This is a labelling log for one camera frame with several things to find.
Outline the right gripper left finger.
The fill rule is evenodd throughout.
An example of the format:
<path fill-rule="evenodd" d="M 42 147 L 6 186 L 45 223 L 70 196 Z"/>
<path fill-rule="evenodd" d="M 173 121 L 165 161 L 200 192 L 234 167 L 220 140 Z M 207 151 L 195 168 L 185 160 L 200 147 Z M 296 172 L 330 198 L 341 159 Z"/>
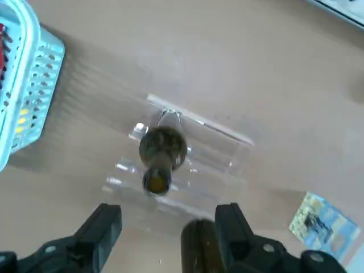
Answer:
<path fill-rule="evenodd" d="M 121 231 L 121 207 L 102 203 L 72 236 L 48 241 L 22 259 L 2 251 L 1 272 L 101 272 Z"/>

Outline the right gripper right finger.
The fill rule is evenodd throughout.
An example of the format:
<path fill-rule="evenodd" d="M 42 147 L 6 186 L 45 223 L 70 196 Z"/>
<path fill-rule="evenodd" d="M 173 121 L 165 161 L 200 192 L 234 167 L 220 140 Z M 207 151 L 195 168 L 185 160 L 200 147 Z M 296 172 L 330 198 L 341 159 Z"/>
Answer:
<path fill-rule="evenodd" d="M 299 257 L 284 245 L 253 233 L 238 204 L 217 205 L 214 224 L 227 272 L 345 272 L 331 255 L 305 250 Z"/>

